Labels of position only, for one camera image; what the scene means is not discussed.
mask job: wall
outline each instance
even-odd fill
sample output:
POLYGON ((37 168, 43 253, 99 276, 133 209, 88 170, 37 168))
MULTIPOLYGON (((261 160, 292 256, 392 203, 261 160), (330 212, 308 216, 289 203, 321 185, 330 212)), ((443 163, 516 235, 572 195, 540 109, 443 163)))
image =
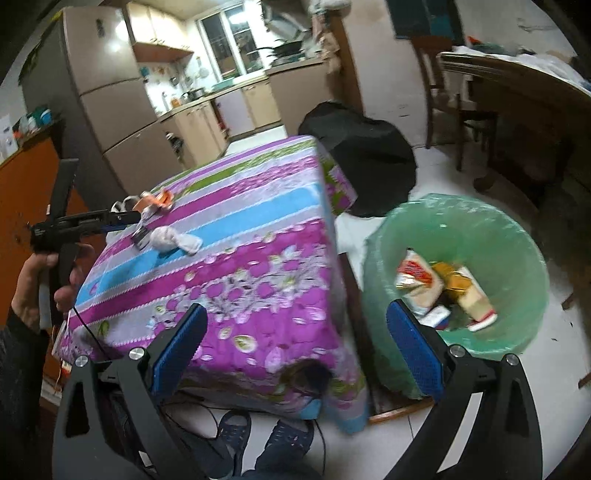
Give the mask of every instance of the wall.
POLYGON ((386 120, 424 145, 426 106, 413 48, 397 40, 384 0, 352 0, 343 16, 365 115, 386 120))
POLYGON ((37 25, 35 31, 31 34, 24 47, 21 49, 17 58, 12 63, 10 70, 4 77, 0 85, 0 116, 6 114, 10 115, 10 121, 14 124, 16 121, 27 113, 25 108, 25 100, 22 96, 22 89, 18 84, 18 75, 21 73, 22 65, 29 55, 30 51, 37 45, 41 34, 49 25, 53 15, 60 9, 71 7, 83 7, 86 5, 96 6, 100 0, 63 0, 51 10, 51 12, 37 25))
POLYGON ((464 34, 503 45, 517 44, 537 53, 558 51, 575 55, 573 47, 552 19, 531 0, 456 0, 464 34), (519 26, 550 30, 528 32, 519 26))
POLYGON ((170 63, 138 63, 139 67, 147 67, 150 70, 148 81, 144 83, 146 93, 152 106, 158 110, 157 115, 166 113, 171 108, 170 100, 173 96, 181 98, 185 88, 181 82, 175 87, 170 83, 170 77, 182 78, 181 71, 176 68, 174 64, 170 63), (162 99, 162 93, 166 94, 166 101, 168 107, 164 107, 164 101, 162 99))

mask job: upper cabinet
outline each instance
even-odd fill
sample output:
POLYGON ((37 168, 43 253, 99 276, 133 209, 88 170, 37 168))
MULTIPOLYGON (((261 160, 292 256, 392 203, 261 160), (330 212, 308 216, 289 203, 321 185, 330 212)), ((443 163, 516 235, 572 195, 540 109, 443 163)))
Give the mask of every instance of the upper cabinet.
POLYGON ((177 18, 133 2, 127 11, 138 61, 171 62, 193 53, 185 26, 177 18))
POLYGON ((156 43, 156 32, 152 25, 150 9, 145 5, 130 2, 127 4, 131 30, 134 32, 135 41, 143 43, 156 43))

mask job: wooden table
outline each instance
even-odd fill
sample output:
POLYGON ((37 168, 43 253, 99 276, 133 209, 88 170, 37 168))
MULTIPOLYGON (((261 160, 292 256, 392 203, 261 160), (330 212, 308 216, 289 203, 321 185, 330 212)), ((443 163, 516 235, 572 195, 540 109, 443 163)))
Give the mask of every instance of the wooden table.
MULTIPOLYGON (((574 145, 591 132, 591 96, 542 71, 494 57, 444 52, 443 70, 473 77, 470 97, 483 110, 499 113, 558 144, 556 178, 561 181, 574 145)), ((496 159, 489 165, 539 205, 545 184, 536 183, 509 162, 496 159)), ((494 183, 488 173, 474 187, 485 192, 494 183)))

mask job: plastic bag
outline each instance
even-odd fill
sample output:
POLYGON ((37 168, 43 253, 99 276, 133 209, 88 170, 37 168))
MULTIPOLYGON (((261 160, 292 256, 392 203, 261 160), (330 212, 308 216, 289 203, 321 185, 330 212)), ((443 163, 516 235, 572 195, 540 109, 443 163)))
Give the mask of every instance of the plastic bag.
MULTIPOLYGON (((421 398, 386 327, 386 309, 402 291, 396 269, 406 249, 428 262, 468 267, 499 314, 479 332, 459 327, 439 332, 448 345, 459 343, 472 355, 499 360, 521 353, 535 337, 548 303, 548 272, 536 244, 497 208, 469 197, 429 194, 400 205, 368 239, 363 266, 363 313, 375 348, 380 382, 409 398, 421 398)), ((452 311, 450 328, 467 323, 452 311)))

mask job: blue gripper pad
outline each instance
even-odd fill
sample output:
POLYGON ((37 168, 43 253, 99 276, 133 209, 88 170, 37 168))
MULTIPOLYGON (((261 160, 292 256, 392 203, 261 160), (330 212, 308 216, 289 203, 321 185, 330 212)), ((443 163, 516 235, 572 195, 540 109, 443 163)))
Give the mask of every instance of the blue gripper pad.
POLYGON ((175 392, 205 332, 207 332, 207 311, 201 305, 194 304, 172 330, 172 339, 168 341, 168 345, 154 363, 150 392, 157 401, 175 392))
POLYGON ((424 395, 438 402, 444 391, 443 366, 402 305, 393 301, 386 312, 386 324, 408 369, 424 395))

